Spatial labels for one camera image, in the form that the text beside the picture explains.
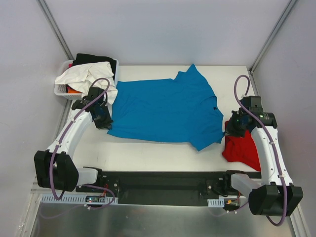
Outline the aluminium frame post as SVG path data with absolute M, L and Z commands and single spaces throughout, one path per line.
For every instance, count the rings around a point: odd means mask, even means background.
M 299 0 L 289 0 L 248 71 L 253 74 Z
M 56 36 L 57 38 L 57 41 L 59 42 L 62 50 L 64 51 L 66 57 L 69 59 L 69 60 L 74 60 L 74 56 L 47 4 L 47 2 L 45 0 L 36 0 L 37 4 L 39 5 L 41 11 L 43 12 L 48 24 L 50 25 L 54 35 Z

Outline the black t-shirt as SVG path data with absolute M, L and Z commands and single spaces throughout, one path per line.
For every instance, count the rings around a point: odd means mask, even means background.
M 99 63 L 99 62 L 109 62 L 113 74 L 116 74 L 117 61 L 111 57 L 107 56 L 95 56 L 91 54 L 78 53 L 75 60 L 73 61 L 73 66 L 88 64 L 88 63 Z

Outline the black robot base mount plate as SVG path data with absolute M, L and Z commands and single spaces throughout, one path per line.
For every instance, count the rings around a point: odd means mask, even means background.
M 109 189 L 119 204 L 207 206 L 209 199 L 237 195 L 228 180 L 234 170 L 215 172 L 103 171 L 91 188 L 77 187 L 79 193 Z

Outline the aluminium frame post right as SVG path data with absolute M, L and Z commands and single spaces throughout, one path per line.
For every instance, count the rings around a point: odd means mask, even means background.
M 289 0 L 248 71 L 253 74 L 299 0 Z

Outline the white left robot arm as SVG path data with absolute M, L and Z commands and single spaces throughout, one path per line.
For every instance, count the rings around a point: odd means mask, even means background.
M 38 185 L 71 192 L 87 184 L 92 191 L 101 191 L 105 185 L 101 169 L 77 168 L 73 155 L 91 124 L 97 129 L 110 130 L 112 123 L 106 90 L 91 87 L 87 96 L 73 103 L 70 117 L 55 141 L 46 150 L 36 152 L 34 162 Z

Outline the red t-shirt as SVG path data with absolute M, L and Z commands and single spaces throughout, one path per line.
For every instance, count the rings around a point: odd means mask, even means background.
M 228 162 L 241 162 L 261 171 L 257 149 L 248 130 L 244 137 L 226 136 L 222 155 Z

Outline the aluminium frame post left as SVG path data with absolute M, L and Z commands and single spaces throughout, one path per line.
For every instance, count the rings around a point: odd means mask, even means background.
M 66 57 L 69 59 L 69 60 L 74 60 L 74 56 L 47 4 L 47 2 L 45 0 L 36 0 L 37 4 L 39 5 L 41 11 L 43 12 L 48 24 L 50 25 L 54 35 L 56 36 L 57 38 L 57 41 L 59 42 L 62 50 L 64 51 Z

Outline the white t-shirt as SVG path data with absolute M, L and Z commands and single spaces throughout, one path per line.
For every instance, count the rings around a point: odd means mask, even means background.
M 82 93 L 88 94 L 91 86 L 106 90 L 108 103 L 113 104 L 118 90 L 114 82 L 114 73 L 108 61 L 72 66 L 55 80 L 56 85 L 68 85 Z

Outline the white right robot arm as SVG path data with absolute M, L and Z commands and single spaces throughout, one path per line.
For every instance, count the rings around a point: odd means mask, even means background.
M 276 118 L 263 110 L 259 96 L 246 96 L 238 103 L 240 108 L 232 112 L 225 137 L 244 140 L 246 133 L 250 134 L 259 158 L 261 183 L 242 171 L 229 170 L 222 190 L 228 195 L 237 191 L 243 194 L 254 215 L 290 216 L 303 198 L 303 191 L 294 186 L 283 162 Z

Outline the orange garment in basket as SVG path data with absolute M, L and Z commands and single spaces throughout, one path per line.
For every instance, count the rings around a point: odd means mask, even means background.
M 67 87 L 67 93 L 70 93 L 70 94 L 77 94 L 77 93 L 80 93 L 80 92 L 77 91 L 77 90 L 72 89 L 71 87 Z

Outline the blue t-shirt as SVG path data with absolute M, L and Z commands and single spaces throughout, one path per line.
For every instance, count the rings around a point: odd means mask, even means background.
M 109 135 L 190 143 L 197 151 L 224 137 L 217 97 L 195 65 L 174 79 L 119 81 L 117 88 Z

